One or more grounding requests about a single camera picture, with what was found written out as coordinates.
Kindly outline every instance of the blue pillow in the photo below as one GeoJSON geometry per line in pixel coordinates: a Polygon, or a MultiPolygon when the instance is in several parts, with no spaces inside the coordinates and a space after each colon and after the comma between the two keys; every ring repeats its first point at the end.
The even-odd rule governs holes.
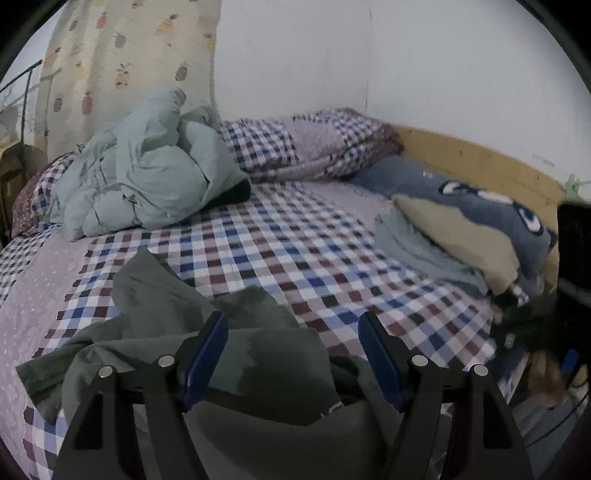
{"type": "Polygon", "coordinates": [[[509,237],[527,278],[539,275],[558,240],[534,212],[515,200],[451,180],[414,160],[386,157],[361,170],[351,183],[388,198],[399,193],[458,207],[472,222],[509,237]]]}

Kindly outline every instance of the dark green cloth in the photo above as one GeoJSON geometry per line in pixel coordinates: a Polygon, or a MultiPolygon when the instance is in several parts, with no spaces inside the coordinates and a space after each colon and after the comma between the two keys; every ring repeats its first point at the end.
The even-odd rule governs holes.
{"type": "MultiPolygon", "coordinates": [[[[230,324],[228,342],[204,401],[184,416],[210,478],[379,476],[402,415],[385,402],[365,360],[329,356],[318,333],[299,327],[263,289],[208,301],[140,248],[115,275],[112,297],[119,316],[17,367],[48,422],[61,408],[72,419],[100,367],[124,372],[174,354],[221,310],[230,324]]],[[[157,480],[145,410],[135,412],[145,471],[157,480]]]]}

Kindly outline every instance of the metal window bar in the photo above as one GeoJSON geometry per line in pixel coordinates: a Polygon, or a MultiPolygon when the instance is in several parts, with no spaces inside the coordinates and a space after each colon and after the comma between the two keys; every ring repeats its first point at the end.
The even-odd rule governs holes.
{"type": "Polygon", "coordinates": [[[11,85],[13,85],[17,80],[19,80],[20,78],[22,78],[28,74],[27,87],[25,88],[25,95],[24,95],[23,104],[22,104],[21,142],[24,142],[24,140],[25,140],[25,115],[27,113],[27,98],[29,95],[29,88],[31,86],[31,76],[33,75],[33,70],[35,70],[42,63],[43,63],[43,60],[39,60],[39,61],[35,62],[33,65],[31,65],[29,68],[27,68],[23,72],[19,73],[16,77],[14,77],[10,82],[8,82],[4,87],[2,87],[0,89],[0,94],[1,94],[2,92],[4,92],[4,90],[9,88],[11,85]]]}
{"type": "MultiPolygon", "coordinates": [[[[4,87],[2,87],[2,89],[0,89],[0,95],[1,95],[5,90],[7,90],[12,85],[14,85],[14,83],[17,80],[19,80],[20,78],[27,75],[27,86],[25,88],[25,93],[23,96],[22,116],[21,116],[21,144],[22,145],[24,145],[24,142],[25,142],[25,118],[26,118],[26,114],[27,114],[27,100],[28,100],[28,95],[29,95],[29,89],[31,87],[31,76],[33,75],[33,70],[35,70],[42,63],[43,63],[43,60],[39,60],[39,61],[35,62],[29,68],[27,68],[23,72],[19,73],[16,77],[14,77],[10,82],[8,82],[4,87]]],[[[21,164],[22,184],[25,185],[27,183],[27,178],[25,176],[25,165],[24,165],[23,154],[24,154],[24,152],[21,151],[19,158],[20,158],[20,164],[21,164]]],[[[7,227],[6,232],[0,232],[0,243],[1,243],[2,247],[5,247],[6,244],[8,243],[8,241],[10,241],[11,233],[8,228],[8,212],[7,212],[6,205],[4,203],[4,197],[2,195],[2,192],[0,192],[0,213],[4,219],[3,220],[3,223],[5,223],[4,226],[7,227]]]]}

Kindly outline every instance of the wooden headboard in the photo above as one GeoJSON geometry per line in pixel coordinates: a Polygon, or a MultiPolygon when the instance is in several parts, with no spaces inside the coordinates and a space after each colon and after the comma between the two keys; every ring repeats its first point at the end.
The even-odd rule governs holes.
{"type": "MultiPolygon", "coordinates": [[[[558,231],[556,207],[564,199],[564,189],[556,180],[516,158],[459,138],[404,125],[397,125],[397,130],[404,156],[446,176],[512,197],[558,231]]],[[[558,247],[550,254],[544,272],[546,282],[556,285],[558,247]]]]}

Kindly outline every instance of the curtain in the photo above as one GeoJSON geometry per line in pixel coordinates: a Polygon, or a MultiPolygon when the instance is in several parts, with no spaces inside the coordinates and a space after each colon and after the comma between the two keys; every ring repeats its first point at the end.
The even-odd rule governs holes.
{"type": "Polygon", "coordinates": [[[222,0],[70,0],[51,38],[35,112],[48,159],[87,142],[158,89],[213,103],[222,0]]]}

